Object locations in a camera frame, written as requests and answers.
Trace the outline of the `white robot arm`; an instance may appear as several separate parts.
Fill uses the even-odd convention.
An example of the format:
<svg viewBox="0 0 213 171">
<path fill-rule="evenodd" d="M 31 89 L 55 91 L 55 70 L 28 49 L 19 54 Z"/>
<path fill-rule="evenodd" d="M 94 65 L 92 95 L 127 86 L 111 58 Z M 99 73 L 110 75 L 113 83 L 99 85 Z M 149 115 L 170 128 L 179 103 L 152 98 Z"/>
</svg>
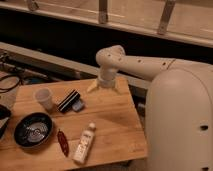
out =
<svg viewBox="0 0 213 171">
<path fill-rule="evenodd" d="M 213 171 L 213 64 L 128 56 L 120 45 L 96 53 L 88 88 L 114 88 L 119 71 L 151 82 L 145 105 L 148 171 Z"/>
</svg>

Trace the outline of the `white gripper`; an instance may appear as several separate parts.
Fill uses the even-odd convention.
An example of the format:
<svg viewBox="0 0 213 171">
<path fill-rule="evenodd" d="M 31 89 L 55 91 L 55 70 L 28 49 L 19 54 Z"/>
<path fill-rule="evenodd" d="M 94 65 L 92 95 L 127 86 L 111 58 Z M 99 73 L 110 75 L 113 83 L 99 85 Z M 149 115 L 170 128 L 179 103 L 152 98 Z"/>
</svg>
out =
<svg viewBox="0 0 213 171">
<path fill-rule="evenodd" d="M 101 68 L 98 74 L 97 80 L 94 80 L 92 84 L 87 88 L 87 92 L 90 93 L 97 90 L 99 86 L 103 88 L 112 88 L 113 91 L 119 92 L 119 86 L 115 82 L 117 71 L 115 69 Z"/>
</svg>

